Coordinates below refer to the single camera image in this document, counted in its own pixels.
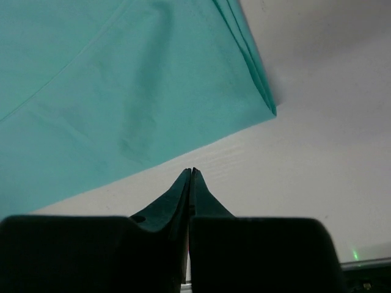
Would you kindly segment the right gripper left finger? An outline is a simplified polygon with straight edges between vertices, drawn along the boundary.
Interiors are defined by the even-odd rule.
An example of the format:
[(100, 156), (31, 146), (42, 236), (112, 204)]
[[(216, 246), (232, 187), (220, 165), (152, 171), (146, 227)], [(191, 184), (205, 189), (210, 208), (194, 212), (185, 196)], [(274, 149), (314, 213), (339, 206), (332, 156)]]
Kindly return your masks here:
[(191, 170), (132, 216), (13, 215), (1, 222), (2, 292), (179, 292)]

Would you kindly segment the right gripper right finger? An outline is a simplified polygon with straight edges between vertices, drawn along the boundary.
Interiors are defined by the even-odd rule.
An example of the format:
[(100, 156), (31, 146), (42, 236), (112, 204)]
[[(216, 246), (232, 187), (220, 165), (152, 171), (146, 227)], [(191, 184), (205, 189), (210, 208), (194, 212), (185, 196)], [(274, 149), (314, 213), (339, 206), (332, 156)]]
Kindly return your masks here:
[(198, 169), (189, 199), (193, 292), (346, 292), (333, 241), (320, 221), (234, 216)]

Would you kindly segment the teal t-shirt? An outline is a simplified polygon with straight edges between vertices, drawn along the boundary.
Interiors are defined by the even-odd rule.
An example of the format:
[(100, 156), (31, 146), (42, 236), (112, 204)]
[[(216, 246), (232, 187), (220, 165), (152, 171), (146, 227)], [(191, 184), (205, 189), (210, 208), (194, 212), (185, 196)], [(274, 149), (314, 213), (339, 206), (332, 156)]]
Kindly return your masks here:
[(238, 1), (2, 1), (1, 216), (270, 120)]

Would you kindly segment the aluminium mounting rail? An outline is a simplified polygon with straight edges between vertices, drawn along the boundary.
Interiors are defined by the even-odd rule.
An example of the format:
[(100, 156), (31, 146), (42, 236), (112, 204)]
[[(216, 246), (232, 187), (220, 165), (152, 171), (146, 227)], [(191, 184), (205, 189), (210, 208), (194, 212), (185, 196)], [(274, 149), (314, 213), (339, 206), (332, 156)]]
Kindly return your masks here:
[(345, 262), (341, 264), (343, 271), (367, 270), (390, 267), (390, 258), (369, 259), (364, 261)]

